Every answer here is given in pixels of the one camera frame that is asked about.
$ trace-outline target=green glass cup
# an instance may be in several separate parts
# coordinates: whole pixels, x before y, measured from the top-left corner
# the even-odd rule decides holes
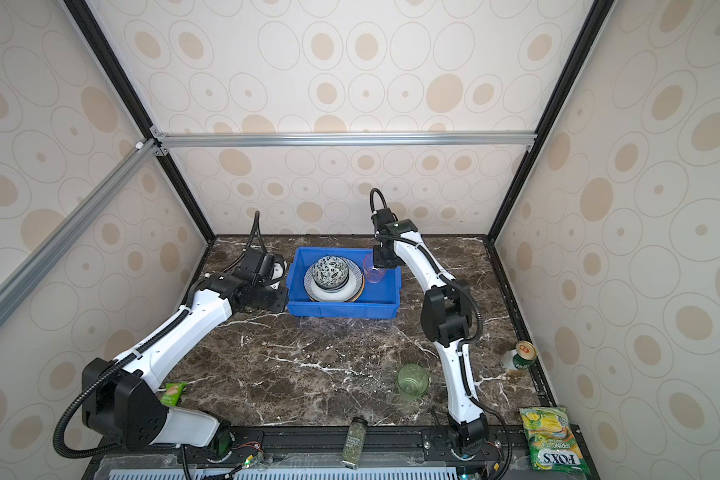
[[[415,363],[406,363],[398,372],[398,390],[404,400],[415,400],[429,389],[429,373]]]

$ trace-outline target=robotic arm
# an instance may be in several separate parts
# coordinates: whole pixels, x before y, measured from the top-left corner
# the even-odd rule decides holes
[[[60,456],[83,458],[118,446],[150,445],[205,447],[222,458],[230,448],[230,424],[204,412],[166,407],[157,399],[166,375],[213,328],[236,312],[256,308],[283,312],[288,289],[281,284],[286,262],[266,251],[259,232],[259,213],[242,255],[221,272],[205,274],[192,285],[187,302],[157,330],[107,362],[96,359],[83,370],[83,391],[64,412],[54,431]],[[259,234],[261,249],[251,247]],[[88,450],[64,444],[64,430],[78,408],[83,424],[114,443]]]
[[[374,205],[375,194],[383,204],[378,210]],[[424,291],[422,330],[434,343],[442,362],[448,389],[451,444],[456,456],[470,458],[480,450],[488,436],[486,413],[496,416],[507,431],[500,414],[480,403],[475,395],[469,346],[479,340],[483,330],[477,302],[469,292],[469,284],[456,280],[442,267],[424,244],[413,222],[397,218],[376,188],[371,190],[371,211],[374,236],[379,241],[373,249],[374,266],[394,268],[405,264]],[[473,314],[477,330],[469,337]]]

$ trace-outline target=can lid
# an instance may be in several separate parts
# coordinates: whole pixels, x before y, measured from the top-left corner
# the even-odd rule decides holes
[[[518,355],[522,359],[534,360],[536,358],[536,347],[531,342],[521,340],[515,344],[514,348],[518,351]]]

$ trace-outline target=patterned bowl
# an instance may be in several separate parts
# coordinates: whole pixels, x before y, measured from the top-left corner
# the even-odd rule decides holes
[[[315,284],[324,290],[336,290],[347,284],[349,265],[340,256],[324,256],[312,268]]]

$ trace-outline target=stack of dishes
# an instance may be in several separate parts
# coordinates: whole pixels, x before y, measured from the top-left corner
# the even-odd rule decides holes
[[[343,256],[324,256],[304,275],[304,290],[313,302],[354,302],[364,287],[360,267]]]

